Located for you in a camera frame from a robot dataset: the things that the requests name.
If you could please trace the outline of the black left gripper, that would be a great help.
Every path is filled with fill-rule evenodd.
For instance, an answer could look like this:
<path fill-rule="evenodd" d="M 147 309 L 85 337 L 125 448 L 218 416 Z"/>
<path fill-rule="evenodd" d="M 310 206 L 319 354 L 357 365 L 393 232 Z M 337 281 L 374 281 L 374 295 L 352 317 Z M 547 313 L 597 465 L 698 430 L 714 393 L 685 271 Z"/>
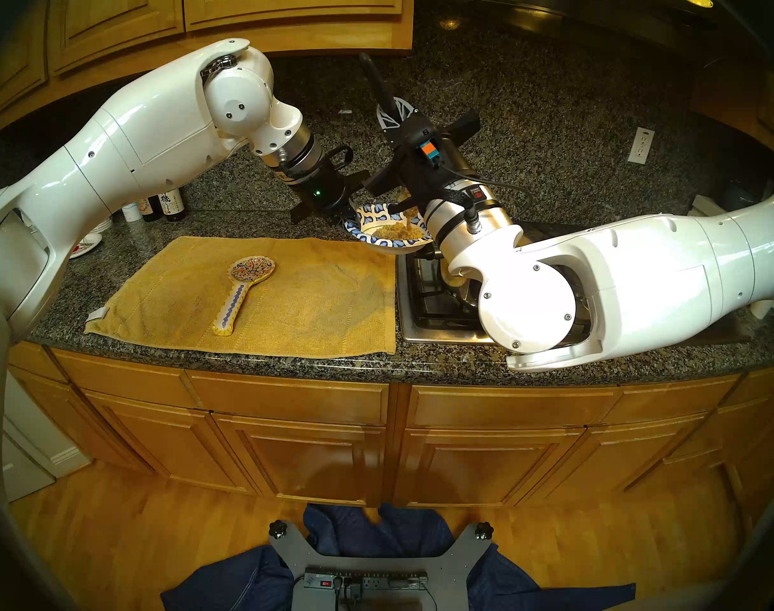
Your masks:
<path fill-rule="evenodd" d="M 352 194 L 363 188 L 370 171 L 361 170 L 343 175 L 335 170 L 323 170 L 310 177 L 286 181 L 300 200 L 291 208 L 291 223 L 297 224 L 313 216 L 341 220 L 342 227 L 354 231 L 354 221 L 362 220 L 362 207 L 352 206 Z"/>

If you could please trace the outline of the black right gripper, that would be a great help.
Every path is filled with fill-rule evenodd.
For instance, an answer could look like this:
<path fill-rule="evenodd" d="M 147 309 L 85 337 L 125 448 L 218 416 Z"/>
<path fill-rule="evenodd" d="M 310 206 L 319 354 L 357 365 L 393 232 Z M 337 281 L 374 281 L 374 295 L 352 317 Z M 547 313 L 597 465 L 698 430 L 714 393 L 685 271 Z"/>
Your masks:
<path fill-rule="evenodd" d="M 365 180 L 372 196 L 404 186 L 414 199 L 451 200 L 449 187 L 460 180 L 478 182 L 459 147 L 480 131 L 477 110 L 469 110 L 447 126 L 439 127 L 402 98 L 393 98 L 400 120 L 377 105 L 377 120 L 393 156 Z"/>

